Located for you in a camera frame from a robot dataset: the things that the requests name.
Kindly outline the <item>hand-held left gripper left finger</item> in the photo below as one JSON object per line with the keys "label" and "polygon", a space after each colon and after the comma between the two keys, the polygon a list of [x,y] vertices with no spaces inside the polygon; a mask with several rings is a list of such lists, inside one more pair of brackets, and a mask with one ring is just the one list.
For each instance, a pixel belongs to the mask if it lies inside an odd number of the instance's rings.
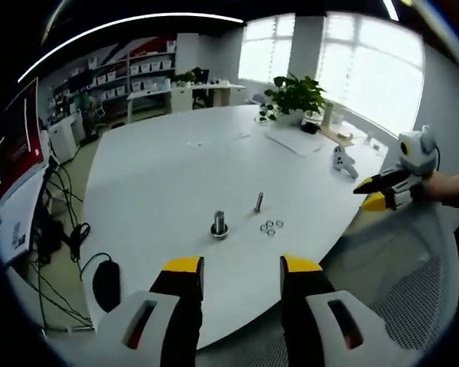
{"label": "hand-held left gripper left finger", "polygon": [[149,291],[111,310],[96,334],[98,366],[194,366],[203,323],[204,257],[173,258]]}

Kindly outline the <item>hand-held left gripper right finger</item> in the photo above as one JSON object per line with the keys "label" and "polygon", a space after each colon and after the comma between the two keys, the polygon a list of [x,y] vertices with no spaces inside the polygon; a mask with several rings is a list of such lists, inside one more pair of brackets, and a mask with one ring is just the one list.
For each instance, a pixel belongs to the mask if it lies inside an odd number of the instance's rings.
{"label": "hand-held left gripper right finger", "polygon": [[282,327],[290,366],[407,366],[385,321],[337,291],[315,261],[280,258]]}

